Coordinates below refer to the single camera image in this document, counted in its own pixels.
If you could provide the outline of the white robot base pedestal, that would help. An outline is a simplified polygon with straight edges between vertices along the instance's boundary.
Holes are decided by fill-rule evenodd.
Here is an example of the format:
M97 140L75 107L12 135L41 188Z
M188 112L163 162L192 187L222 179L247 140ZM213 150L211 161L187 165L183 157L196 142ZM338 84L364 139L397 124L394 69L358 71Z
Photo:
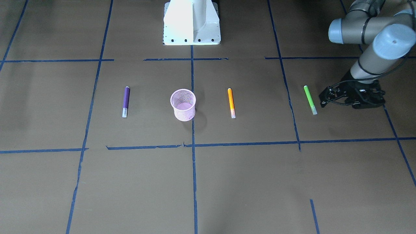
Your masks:
M221 42L217 0L171 0L164 5L163 44L207 46Z

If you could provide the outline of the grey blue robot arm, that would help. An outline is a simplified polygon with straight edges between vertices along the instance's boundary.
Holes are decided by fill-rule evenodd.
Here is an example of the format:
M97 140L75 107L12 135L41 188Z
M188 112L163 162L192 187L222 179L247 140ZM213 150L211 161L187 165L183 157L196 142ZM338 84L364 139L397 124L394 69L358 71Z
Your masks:
M392 16L379 16L384 0L356 0L344 18L331 22L328 38L337 44L367 45L342 79L320 94L324 108L333 103L354 109L385 104L379 79L400 68L415 46L415 1Z

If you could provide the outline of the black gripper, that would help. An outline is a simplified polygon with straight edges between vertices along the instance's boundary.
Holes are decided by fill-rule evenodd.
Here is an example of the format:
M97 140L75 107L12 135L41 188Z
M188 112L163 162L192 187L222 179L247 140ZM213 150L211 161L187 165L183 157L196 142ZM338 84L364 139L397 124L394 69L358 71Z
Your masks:
M351 106L354 109L378 108L385 104L385 92L381 89L378 80L364 84L356 80L345 80L327 86L318 96L320 106L324 108L333 103L342 106Z

